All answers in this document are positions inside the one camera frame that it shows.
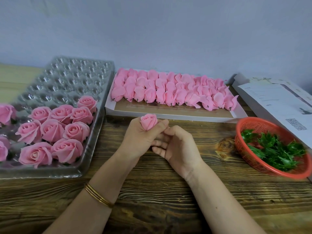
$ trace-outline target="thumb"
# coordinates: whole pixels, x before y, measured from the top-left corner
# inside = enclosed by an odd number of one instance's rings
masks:
[[[152,129],[147,131],[148,137],[155,139],[160,133],[162,133],[169,125],[167,119],[158,122]]]

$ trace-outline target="qr code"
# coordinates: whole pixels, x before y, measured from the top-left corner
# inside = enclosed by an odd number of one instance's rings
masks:
[[[286,119],[286,121],[289,122],[297,130],[307,130],[307,128],[300,122],[298,122],[295,118]]]

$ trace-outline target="bracelet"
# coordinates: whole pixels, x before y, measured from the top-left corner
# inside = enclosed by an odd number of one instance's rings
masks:
[[[93,197],[95,198],[97,201],[101,202],[102,204],[105,204],[108,208],[113,208],[114,204],[112,204],[111,202],[108,202],[106,199],[104,199],[102,196],[100,196],[99,193],[97,193],[95,191],[95,189],[93,189],[89,183],[87,183],[85,185],[85,189],[86,191]]]

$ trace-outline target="forearm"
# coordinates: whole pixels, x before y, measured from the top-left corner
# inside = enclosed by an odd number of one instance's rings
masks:
[[[187,182],[214,234],[265,233],[204,162]]]
[[[117,151],[96,172],[89,184],[107,201],[115,203],[121,186],[134,165],[121,159]],[[83,189],[44,234],[100,234],[110,213],[110,208]]]

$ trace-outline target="wooden table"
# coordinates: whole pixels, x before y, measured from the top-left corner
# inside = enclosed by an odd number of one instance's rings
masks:
[[[244,102],[240,104],[249,116],[254,115]],[[107,117],[90,169],[82,178],[0,181],[0,233],[42,233],[116,151],[130,120]],[[234,150],[235,124],[171,120],[170,125],[193,135],[204,161],[267,233],[311,233],[312,185],[308,179],[273,177],[251,168]],[[104,232],[210,230],[185,181],[163,158],[148,151],[123,184]]]

